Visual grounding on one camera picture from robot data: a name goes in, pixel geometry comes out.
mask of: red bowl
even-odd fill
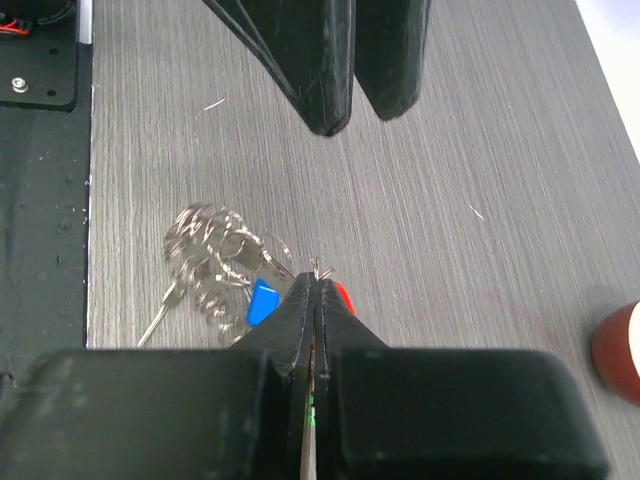
[[[640,302],[603,320],[591,341],[591,359],[604,384],[640,407]]]

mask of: tabletop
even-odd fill
[[[202,2],[153,6],[95,5],[89,347],[135,345],[170,281],[166,229],[226,205],[296,271],[335,266],[391,345],[557,355],[611,478],[635,478],[640,415],[600,386],[588,338],[640,297],[640,165],[573,0],[434,1],[417,105],[383,123],[356,86],[330,139]],[[185,303],[150,345],[216,335]]]

